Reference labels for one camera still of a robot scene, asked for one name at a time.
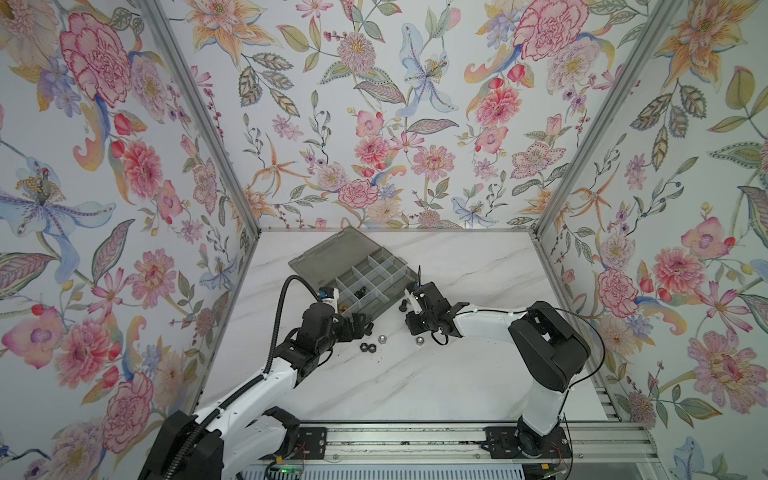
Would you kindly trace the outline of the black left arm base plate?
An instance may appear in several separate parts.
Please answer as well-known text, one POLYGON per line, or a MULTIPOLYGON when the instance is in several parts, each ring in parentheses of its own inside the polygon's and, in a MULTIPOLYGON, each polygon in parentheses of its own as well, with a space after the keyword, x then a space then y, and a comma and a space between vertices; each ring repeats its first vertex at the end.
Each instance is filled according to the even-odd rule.
POLYGON ((328 443, 326 427, 300 427, 295 435, 291 459, 324 460, 328 443))

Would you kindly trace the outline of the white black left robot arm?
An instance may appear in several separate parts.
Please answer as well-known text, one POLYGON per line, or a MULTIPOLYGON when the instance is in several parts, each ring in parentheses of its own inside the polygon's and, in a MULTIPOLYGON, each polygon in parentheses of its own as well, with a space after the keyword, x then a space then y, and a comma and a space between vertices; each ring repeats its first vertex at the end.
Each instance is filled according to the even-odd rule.
POLYGON ((360 340, 372 328, 362 313, 343 315, 313 303, 302 325, 278 346, 255 376, 193 414, 170 415, 142 467, 141 479, 233 479, 256 460, 290 455, 300 421, 277 406, 322 363, 336 344, 360 340))

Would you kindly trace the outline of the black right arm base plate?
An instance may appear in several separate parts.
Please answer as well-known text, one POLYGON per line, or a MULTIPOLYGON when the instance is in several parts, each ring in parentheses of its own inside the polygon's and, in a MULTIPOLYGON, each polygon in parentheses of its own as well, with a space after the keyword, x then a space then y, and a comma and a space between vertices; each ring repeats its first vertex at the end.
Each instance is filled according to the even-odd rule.
POLYGON ((484 429, 483 448, 492 459, 554 459, 572 458, 570 440, 566 431, 557 425, 546 436, 541 436, 516 425, 489 426, 484 429))

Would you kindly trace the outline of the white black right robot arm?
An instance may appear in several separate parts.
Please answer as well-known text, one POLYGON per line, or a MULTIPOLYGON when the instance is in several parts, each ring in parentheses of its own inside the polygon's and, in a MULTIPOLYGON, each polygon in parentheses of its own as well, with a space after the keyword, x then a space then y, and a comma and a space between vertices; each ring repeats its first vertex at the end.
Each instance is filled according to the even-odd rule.
POLYGON ((413 336, 428 332, 502 341, 517 348, 533 383, 517 425, 512 433, 501 434, 497 444, 507 441, 518 455, 541 457, 563 432, 561 414, 573 377, 591 356, 586 340, 558 310, 544 301, 518 311, 452 304, 432 282, 408 284, 402 310, 413 336))

